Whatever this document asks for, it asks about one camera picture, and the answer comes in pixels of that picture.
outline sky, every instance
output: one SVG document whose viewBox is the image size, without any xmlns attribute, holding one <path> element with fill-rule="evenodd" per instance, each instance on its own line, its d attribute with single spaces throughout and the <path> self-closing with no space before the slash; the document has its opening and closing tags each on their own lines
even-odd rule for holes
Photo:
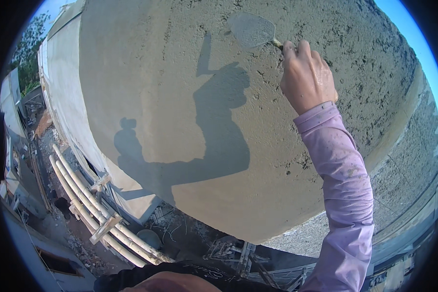
<svg viewBox="0 0 438 292">
<path fill-rule="evenodd" d="M 430 84 L 438 108 L 438 66 L 420 28 L 399 0 L 374 1 L 397 26 L 397 29 L 413 48 L 420 64 L 422 65 L 428 83 Z M 58 16 L 60 7 L 64 4 L 73 2 L 75 2 L 75 0 L 46 0 L 42 3 L 35 15 L 41 13 L 50 14 L 50 20 L 45 24 L 45 33 L 47 33 L 52 27 L 52 22 Z"/>
</svg>

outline trowel handle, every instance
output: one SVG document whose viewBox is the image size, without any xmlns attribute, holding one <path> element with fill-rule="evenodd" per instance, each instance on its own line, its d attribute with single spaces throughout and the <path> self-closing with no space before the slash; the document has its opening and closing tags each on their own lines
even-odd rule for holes
<svg viewBox="0 0 438 292">
<path fill-rule="evenodd" d="M 282 52 L 284 46 L 282 45 L 282 43 L 280 41 L 278 41 L 277 39 L 274 39 L 271 41 L 271 44 L 273 44 L 276 48 L 279 48 Z"/>
</svg>

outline purple sleeve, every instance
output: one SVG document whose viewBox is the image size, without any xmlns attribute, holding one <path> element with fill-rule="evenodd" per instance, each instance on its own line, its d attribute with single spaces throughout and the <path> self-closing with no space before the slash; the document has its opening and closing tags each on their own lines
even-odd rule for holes
<svg viewBox="0 0 438 292">
<path fill-rule="evenodd" d="M 294 120 L 323 179 L 329 233 L 303 291 L 360 291 L 371 258 L 373 192 L 352 136 L 333 102 Z"/>
</svg>

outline trowel blade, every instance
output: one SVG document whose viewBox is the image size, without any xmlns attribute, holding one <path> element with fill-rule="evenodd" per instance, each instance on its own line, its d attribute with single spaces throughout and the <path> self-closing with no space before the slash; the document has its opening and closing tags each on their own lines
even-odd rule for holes
<svg viewBox="0 0 438 292">
<path fill-rule="evenodd" d="M 237 12 L 229 17 L 227 23 L 239 44 L 245 49 L 261 46 L 274 39 L 276 26 L 261 16 Z"/>
</svg>

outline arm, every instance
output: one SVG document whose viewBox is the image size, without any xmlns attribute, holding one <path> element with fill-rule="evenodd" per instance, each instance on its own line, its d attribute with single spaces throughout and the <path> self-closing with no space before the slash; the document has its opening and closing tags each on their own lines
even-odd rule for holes
<svg viewBox="0 0 438 292">
<path fill-rule="evenodd" d="M 318 263 L 300 291 L 359 291 L 371 258 L 373 193 L 362 156 L 334 102 L 327 63 L 307 41 L 298 52 L 284 43 L 281 88 L 299 114 L 294 120 L 323 178 L 329 233 Z"/>
</svg>

